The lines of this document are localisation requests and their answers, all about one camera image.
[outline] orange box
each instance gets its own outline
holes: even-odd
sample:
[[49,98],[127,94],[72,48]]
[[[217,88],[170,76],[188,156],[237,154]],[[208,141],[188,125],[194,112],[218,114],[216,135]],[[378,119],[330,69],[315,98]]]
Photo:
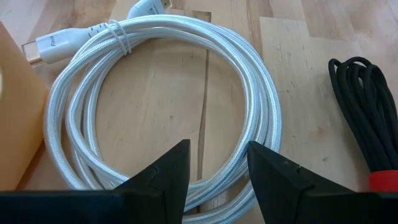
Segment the orange box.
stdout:
[[47,92],[0,22],[0,190],[17,187],[43,140]]

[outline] black cable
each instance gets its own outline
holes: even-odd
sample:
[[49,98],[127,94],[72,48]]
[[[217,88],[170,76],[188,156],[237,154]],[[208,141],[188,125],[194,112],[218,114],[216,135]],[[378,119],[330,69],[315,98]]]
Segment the black cable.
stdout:
[[397,170],[397,109],[380,68],[362,57],[344,63],[331,59],[329,74],[337,102],[371,172]]

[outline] metal connector tip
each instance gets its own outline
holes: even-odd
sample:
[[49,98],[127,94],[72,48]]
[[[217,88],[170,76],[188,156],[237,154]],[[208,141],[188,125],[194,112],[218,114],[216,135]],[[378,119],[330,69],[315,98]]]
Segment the metal connector tip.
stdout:
[[25,55],[26,60],[31,64],[36,64],[42,61],[40,58],[39,50],[37,48],[36,41],[22,45],[22,52]]

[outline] black plastic object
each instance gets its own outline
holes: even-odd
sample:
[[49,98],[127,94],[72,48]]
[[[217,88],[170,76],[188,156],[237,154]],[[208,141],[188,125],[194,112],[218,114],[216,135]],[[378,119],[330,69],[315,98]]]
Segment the black plastic object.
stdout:
[[248,166],[266,224],[397,222],[398,194],[355,193],[254,141]]
[[1,192],[0,223],[181,223],[190,141],[114,190]]

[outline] wooden surface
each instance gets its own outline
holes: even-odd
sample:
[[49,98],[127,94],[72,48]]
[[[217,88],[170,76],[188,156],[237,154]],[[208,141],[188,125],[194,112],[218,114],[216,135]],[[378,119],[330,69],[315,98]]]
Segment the wooden surface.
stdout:
[[[0,20],[21,45],[61,28],[121,20],[134,2],[0,0]],[[278,90],[284,156],[350,189],[366,190],[368,169],[336,103],[327,63],[331,58],[366,57],[381,67],[398,98],[394,88],[398,1],[174,0],[173,4],[172,13],[228,27],[255,46]],[[66,63],[37,71],[50,85]],[[181,138],[190,138],[191,180],[207,178],[236,144],[243,105],[238,76],[218,56],[174,40],[152,40],[122,59],[107,77],[97,110],[99,145],[106,162],[134,175]],[[242,184],[200,210],[230,200]],[[20,188],[66,188],[44,146]],[[263,222],[257,205],[236,223]]]

